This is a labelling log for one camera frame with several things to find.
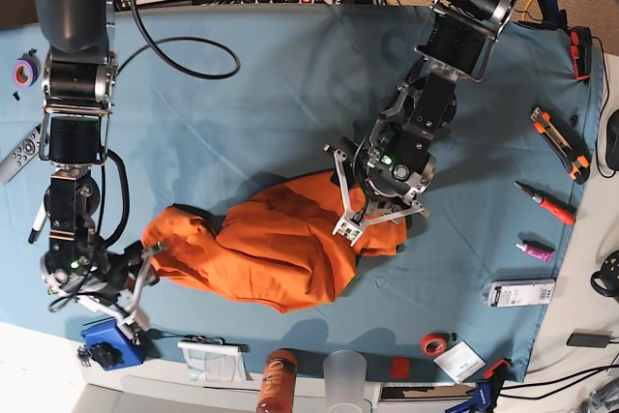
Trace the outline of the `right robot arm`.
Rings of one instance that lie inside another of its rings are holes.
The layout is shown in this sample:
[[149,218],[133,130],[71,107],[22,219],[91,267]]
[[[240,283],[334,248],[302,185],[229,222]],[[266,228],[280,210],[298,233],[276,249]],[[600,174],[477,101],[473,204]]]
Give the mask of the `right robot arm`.
[[[126,168],[107,146],[117,76],[114,0],[35,0],[35,7],[49,44],[39,158],[54,167],[44,195],[49,234],[42,259],[44,281],[59,297],[50,308],[77,301],[114,318],[135,341],[149,328],[139,301],[143,288],[158,280],[151,261],[162,246],[134,243],[110,251],[130,206]],[[108,238],[95,220],[103,210],[103,185],[91,175],[92,166],[106,161],[117,167],[122,200],[121,220]]]

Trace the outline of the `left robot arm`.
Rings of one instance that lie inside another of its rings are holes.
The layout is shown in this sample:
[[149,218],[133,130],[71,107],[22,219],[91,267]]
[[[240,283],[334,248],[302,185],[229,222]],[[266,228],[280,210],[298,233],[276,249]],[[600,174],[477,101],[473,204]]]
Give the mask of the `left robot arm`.
[[435,170],[435,134],[456,113],[460,79],[480,81],[516,0],[433,0],[415,50],[419,59],[398,83],[390,106],[360,143],[333,153],[343,213],[334,234],[355,245],[374,225],[414,214]]

